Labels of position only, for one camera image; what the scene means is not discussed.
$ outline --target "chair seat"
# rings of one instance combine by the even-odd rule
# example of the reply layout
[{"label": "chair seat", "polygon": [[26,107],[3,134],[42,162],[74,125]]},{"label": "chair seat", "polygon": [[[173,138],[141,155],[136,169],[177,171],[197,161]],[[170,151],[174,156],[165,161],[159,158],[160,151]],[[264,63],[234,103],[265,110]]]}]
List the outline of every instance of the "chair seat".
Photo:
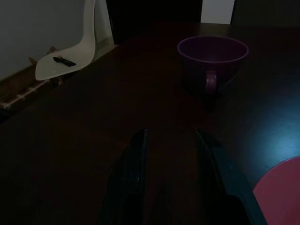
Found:
[{"label": "chair seat", "polygon": [[[93,61],[94,53],[87,51],[80,44],[62,51],[53,52],[42,58],[36,67],[36,79],[38,81],[51,79],[64,74],[69,74],[80,70]],[[68,67],[62,63],[54,61],[53,57],[63,57],[76,63],[73,67]]]}]

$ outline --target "pink plate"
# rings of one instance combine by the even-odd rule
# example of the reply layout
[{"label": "pink plate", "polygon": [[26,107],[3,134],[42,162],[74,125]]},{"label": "pink plate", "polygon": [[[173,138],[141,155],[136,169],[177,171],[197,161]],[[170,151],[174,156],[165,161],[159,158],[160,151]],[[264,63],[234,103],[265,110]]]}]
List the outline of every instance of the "pink plate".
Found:
[{"label": "pink plate", "polygon": [[268,225],[300,225],[300,157],[273,167],[253,192]]}]

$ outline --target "white plastic chair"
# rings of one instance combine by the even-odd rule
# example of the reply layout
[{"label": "white plastic chair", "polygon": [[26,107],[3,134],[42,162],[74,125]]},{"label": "white plastic chair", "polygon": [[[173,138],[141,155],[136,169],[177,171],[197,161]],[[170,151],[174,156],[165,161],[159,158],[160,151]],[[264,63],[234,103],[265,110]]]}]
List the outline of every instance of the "white plastic chair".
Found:
[{"label": "white plastic chair", "polygon": [[[81,42],[74,47],[46,55],[38,61],[36,67],[36,79],[38,81],[72,73],[86,67],[93,61],[96,50],[94,30],[95,4],[96,0],[85,0]],[[53,57],[59,56],[76,63],[76,65],[67,67],[64,64],[55,62]]]}]

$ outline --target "table surface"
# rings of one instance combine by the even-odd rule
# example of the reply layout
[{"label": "table surface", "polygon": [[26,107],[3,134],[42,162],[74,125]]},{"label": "table surface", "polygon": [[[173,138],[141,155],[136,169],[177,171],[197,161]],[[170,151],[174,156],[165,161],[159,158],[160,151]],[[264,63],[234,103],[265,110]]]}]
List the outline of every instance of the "table surface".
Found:
[{"label": "table surface", "polygon": [[[250,49],[213,110],[180,85],[176,45],[196,35]],[[156,24],[1,124],[1,176],[57,224],[95,224],[114,164],[148,128],[145,224],[199,224],[194,128],[223,144],[251,186],[300,154],[299,40],[294,28]]]}]

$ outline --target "wall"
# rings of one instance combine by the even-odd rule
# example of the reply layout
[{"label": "wall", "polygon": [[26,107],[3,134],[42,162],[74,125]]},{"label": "wall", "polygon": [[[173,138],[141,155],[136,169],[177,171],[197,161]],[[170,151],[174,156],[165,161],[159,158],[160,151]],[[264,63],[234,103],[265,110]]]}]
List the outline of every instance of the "wall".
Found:
[{"label": "wall", "polygon": [[234,0],[203,0],[201,22],[230,24]]},{"label": "wall", "polygon": [[[97,0],[97,41],[111,37],[105,0]],[[51,46],[64,49],[80,42],[84,0],[1,0],[0,80],[40,59]]]}]

